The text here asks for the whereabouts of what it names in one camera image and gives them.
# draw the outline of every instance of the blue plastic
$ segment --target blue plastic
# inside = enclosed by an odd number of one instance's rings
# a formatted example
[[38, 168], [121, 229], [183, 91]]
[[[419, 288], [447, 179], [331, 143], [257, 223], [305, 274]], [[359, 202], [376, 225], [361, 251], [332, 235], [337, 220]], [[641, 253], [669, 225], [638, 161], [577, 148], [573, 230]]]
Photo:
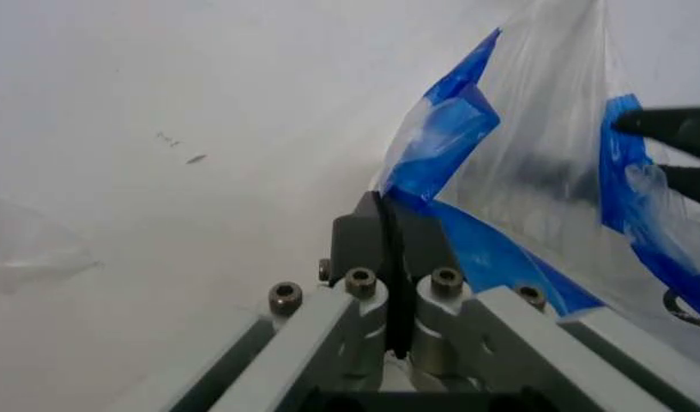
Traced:
[[600, 136], [602, 223], [630, 236], [632, 250], [640, 261], [700, 313], [700, 272], [685, 266], [688, 257], [661, 232], [650, 215], [651, 199], [633, 191], [625, 176], [625, 168], [630, 165], [653, 164], [641, 136], [625, 135], [612, 129], [612, 123], [620, 114], [639, 108], [640, 103], [633, 94], [610, 99], [606, 104]]
[[601, 306], [566, 276], [484, 222], [446, 203], [432, 202], [430, 208], [441, 221], [473, 290], [536, 286], [562, 316]]
[[495, 47], [493, 31], [448, 75], [424, 95], [431, 110], [421, 138], [406, 147], [384, 191], [420, 207], [442, 190], [455, 170], [499, 123], [500, 118], [477, 89], [476, 82]]

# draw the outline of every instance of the blue plastic bag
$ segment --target blue plastic bag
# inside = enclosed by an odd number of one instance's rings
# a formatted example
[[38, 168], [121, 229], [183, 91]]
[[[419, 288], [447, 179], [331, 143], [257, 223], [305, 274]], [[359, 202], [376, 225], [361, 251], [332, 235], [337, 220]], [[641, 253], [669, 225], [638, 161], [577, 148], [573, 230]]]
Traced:
[[473, 289], [533, 284], [561, 316], [603, 303], [693, 350], [662, 300], [700, 314], [700, 215], [662, 148], [610, 128], [639, 103], [605, 20], [603, 0], [531, 2], [407, 115], [378, 188], [431, 208]]

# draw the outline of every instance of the screw head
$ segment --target screw head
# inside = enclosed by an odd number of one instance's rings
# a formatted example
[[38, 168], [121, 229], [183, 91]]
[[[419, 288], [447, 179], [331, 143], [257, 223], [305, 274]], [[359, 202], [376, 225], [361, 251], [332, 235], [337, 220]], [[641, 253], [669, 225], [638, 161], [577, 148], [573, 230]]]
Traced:
[[516, 293], [539, 311], [543, 311], [546, 307], [546, 296], [543, 294], [543, 291], [536, 286], [518, 286], [516, 287]]
[[269, 308], [275, 315], [292, 316], [302, 306], [302, 288], [294, 282], [279, 282], [269, 291]]
[[445, 298], [453, 298], [462, 292], [464, 278], [452, 268], [436, 268], [431, 273], [431, 290]]
[[358, 299], [376, 294], [376, 274], [367, 268], [353, 268], [345, 274], [345, 290]]
[[329, 280], [330, 261], [327, 258], [319, 259], [319, 281], [327, 282]]

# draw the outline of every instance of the white background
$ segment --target white background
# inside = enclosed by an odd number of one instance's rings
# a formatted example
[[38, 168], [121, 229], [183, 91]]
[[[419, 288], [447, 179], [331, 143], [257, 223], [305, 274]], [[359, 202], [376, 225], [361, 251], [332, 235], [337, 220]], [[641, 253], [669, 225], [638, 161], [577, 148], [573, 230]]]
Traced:
[[[101, 263], [0, 294], [0, 410], [97, 410], [201, 311], [312, 288], [402, 116], [523, 3], [0, 0], [0, 195]], [[609, 3], [641, 102], [700, 104], [700, 0]]]

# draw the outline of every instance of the transparent plastic bag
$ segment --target transparent plastic bag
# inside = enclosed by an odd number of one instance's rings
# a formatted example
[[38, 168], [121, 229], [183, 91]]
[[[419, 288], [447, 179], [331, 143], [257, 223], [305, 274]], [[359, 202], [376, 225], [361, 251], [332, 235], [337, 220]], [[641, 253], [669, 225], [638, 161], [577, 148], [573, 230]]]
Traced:
[[88, 248], [70, 230], [0, 198], [0, 293], [63, 280], [93, 265]]
[[[662, 303], [700, 313], [700, 215], [611, 129], [639, 103], [608, 40], [604, 0], [528, 3], [427, 92], [378, 188], [439, 218], [476, 290], [534, 284], [562, 316], [603, 303], [700, 361], [700, 329]], [[461, 90], [465, 126], [430, 127]]]

